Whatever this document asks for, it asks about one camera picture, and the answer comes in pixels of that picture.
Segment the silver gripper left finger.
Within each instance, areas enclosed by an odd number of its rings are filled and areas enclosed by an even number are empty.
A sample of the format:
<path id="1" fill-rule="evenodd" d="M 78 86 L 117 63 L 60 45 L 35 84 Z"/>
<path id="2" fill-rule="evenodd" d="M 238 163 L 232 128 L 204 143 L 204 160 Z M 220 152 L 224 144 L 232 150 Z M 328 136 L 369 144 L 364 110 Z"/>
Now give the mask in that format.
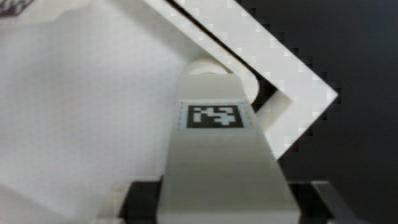
<path id="1" fill-rule="evenodd" d="M 156 224 L 161 181 L 133 181 L 110 190 L 96 220 L 101 224 Z"/>

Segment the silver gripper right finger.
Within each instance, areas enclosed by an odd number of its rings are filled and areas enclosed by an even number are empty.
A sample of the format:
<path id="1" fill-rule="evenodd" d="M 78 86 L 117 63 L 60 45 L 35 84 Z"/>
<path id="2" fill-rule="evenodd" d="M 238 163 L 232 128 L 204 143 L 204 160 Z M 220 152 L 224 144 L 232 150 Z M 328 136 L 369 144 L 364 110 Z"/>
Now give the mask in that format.
<path id="1" fill-rule="evenodd" d="M 300 208 L 298 224 L 362 224 L 328 181 L 291 181 L 289 189 Z"/>

